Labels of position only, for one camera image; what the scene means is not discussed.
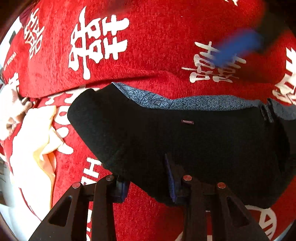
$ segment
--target metal bolt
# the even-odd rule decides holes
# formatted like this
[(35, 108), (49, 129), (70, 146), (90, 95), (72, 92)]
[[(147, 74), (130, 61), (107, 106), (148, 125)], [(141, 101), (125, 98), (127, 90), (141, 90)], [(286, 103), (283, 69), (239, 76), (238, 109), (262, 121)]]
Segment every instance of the metal bolt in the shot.
[(226, 184), (225, 184), (225, 183), (218, 183), (217, 186), (218, 186), (218, 188), (220, 188), (220, 189), (224, 189), (224, 188), (226, 188)]
[(81, 183), (76, 182), (76, 183), (73, 183), (73, 184), (72, 184), (72, 187), (76, 189), (76, 188), (79, 188), (80, 185), (81, 185)]
[(106, 180), (107, 181), (113, 181), (114, 180), (114, 176), (113, 175), (106, 176)]
[(184, 175), (184, 176), (183, 176), (183, 179), (184, 179), (185, 181), (191, 181), (191, 180), (192, 180), (192, 176), (190, 176), (190, 175)]

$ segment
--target folded black clothing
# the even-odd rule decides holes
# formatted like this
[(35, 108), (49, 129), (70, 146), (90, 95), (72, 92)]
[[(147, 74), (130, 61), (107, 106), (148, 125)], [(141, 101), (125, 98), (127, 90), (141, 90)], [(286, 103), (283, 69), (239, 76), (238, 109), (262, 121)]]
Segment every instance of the folded black clothing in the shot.
[(173, 204), (163, 165), (171, 153), (188, 175), (269, 208), (295, 175), (294, 110), (234, 96), (169, 100), (118, 83), (83, 92), (68, 119), (104, 168), (159, 202)]

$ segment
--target bed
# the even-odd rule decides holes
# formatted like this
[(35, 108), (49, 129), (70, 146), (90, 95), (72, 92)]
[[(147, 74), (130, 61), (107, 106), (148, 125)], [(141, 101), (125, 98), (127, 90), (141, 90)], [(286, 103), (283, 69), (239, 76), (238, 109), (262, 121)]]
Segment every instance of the bed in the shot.
[[(71, 103), (88, 88), (101, 89), (115, 81), (169, 99), (227, 94), (296, 105), (295, 83), (287, 81), (296, 73), (296, 38), (290, 30), (266, 53), (235, 56), (227, 68), (206, 59), (217, 52), (215, 46), (225, 36), (259, 23), (265, 9), (261, 0), (198, 5), (188, 0), (129, 1), (122, 8), (107, 3), (41, 0), (5, 60), (5, 80), (17, 73), (20, 95), (30, 97), (34, 108), (57, 107), (52, 126), (64, 144), (54, 151), (52, 205), (72, 183), (91, 184), (110, 174), (67, 119)], [(2, 143), (8, 163), (20, 128)], [(269, 209), (247, 206), (270, 240), (296, 218), (295, 188), (296, 178)], [(25, 195), (24, 201), (35, 213)], [(90, 205), (87, 240), (91, 209)], [(182, 209), (156, 202), (134, 184), (127, 200), (114, 205), (114, 216), (119, 241), (181, 240)]]

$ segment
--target yellow cloth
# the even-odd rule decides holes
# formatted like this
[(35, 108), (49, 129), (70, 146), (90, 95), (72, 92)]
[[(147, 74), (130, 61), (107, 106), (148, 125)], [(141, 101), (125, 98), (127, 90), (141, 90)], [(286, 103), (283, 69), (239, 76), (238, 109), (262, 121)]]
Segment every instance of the yellow cloth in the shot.
[(51, 126), (56, 106), (30, 109), (13, 139), (10, 164), (25, 200), (42, 220), (51, 209), (55, 156), (63, 141)]

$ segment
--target gray fabric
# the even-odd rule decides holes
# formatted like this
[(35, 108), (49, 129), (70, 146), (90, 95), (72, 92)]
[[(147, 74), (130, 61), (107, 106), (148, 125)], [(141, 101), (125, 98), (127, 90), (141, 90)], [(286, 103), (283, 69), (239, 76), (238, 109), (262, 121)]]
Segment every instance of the gray fabric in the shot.
[(202, 95), (167, 99), (158, 94), (136, 89), (123, 83), (113, 82), (113, 84), (127, 98), (149, 109), (230, 111), (257, 107), (261, 109), (266, 120), (273, 122), (270, 111), (270, 107), (272, 107), (276, 116), (284, 120), (296, 119), (296, 106), (283, 106), (273, 99), (268, 99), (268, 104), (264, 104), (260, 100), (246, 100), (233, 95)]

